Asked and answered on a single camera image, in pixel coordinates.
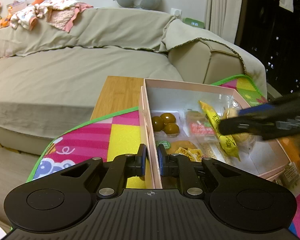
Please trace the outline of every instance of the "metal screw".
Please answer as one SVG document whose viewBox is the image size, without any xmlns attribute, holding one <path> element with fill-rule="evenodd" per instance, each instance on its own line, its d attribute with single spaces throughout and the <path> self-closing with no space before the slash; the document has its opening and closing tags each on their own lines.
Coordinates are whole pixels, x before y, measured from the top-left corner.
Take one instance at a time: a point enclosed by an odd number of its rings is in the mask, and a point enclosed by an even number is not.
<svg viewBox="0 0 300 240">
<path fill-rule="evenodd" d="M 110 196 L 114 193 L 114 190 L 110 187 L 104 187 L 101 190 L 99 190 L 99 194 L 103 196 Z"/>
<path fill-rule="evenodd" d="M 202 189 L 200 189 L 198 187 L 191 187 L 187 190 L 187 192 L 190 195 L 197 196 L 197 195 L 200 195 L 203 191 L 202 191 Z"/>
</svg>

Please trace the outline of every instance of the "wooden table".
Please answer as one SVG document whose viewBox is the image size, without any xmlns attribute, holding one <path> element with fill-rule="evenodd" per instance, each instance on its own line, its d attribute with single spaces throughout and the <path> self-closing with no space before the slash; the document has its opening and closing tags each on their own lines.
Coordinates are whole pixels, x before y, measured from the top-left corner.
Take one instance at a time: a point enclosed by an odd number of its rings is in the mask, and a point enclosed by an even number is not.
<svg viewBox="0 0 300 240">
<path fill-rule="evenodd" d="M 143 78 L 108 76 L 90 120 L 138 106 L 142 85 Z"/>
</svg>

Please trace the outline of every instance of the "floor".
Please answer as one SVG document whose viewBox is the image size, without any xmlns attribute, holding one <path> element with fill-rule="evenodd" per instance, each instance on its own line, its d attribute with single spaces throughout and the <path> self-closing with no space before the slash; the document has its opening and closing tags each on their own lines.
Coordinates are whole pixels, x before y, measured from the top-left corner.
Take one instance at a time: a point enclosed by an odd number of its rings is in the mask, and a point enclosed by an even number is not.
<svg viewBox="0 0 300 240">
<path fill-rule="evenodd" d="M 26 182 L 38 155 L 16 153 L 0 147 L 0 221 L 9 224 L 3 210 L 6 195 Z"/>
</svg>

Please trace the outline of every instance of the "wall outlet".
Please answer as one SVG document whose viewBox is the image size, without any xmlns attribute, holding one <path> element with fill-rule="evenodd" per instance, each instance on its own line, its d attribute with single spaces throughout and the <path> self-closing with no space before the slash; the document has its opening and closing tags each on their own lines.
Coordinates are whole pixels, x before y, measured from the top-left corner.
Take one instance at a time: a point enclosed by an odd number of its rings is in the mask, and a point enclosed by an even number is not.
<svg viewBox="0 0 300 240">
<path fill-rule="evenodd" d="M 172 14 L 172 15 L 178 17 L 178 18 L 181 18 L 182 10 L 171 8 L 170 14 Z"/>
</svg>

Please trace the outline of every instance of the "curtain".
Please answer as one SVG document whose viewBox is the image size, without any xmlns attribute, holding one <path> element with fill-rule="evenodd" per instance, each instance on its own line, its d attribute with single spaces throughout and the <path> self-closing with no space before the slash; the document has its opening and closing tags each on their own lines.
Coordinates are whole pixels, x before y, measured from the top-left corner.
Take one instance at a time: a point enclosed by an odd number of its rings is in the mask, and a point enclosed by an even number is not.
<svg viewBox="0 0 300 240">
<path fill-rule="evenodd" d="M 234 43 L 242 0 L 207 0 L 206 29 Z"/>
</svg>

